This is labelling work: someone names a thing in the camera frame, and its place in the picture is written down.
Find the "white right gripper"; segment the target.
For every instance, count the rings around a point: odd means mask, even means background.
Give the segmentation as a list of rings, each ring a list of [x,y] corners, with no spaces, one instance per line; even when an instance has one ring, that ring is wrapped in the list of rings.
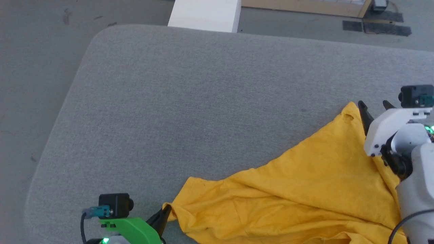
[[[368,156],[384,156],[387,152],[406,154],[430,140],[425,126],[416,121],[426,119],[432,107],[396,108],[383,100],[386,111],[373,119],[362,100],[357,106],[366,135],[364,151]]]

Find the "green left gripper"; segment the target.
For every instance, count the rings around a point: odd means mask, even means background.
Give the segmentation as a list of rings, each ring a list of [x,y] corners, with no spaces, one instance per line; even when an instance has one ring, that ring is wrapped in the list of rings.
[[[118,218],[100,220],[102,228],[115,235],[85,240],[86,244],[162,244],[166,224],[172,212],[166,205],[146,222],[141,218]]]

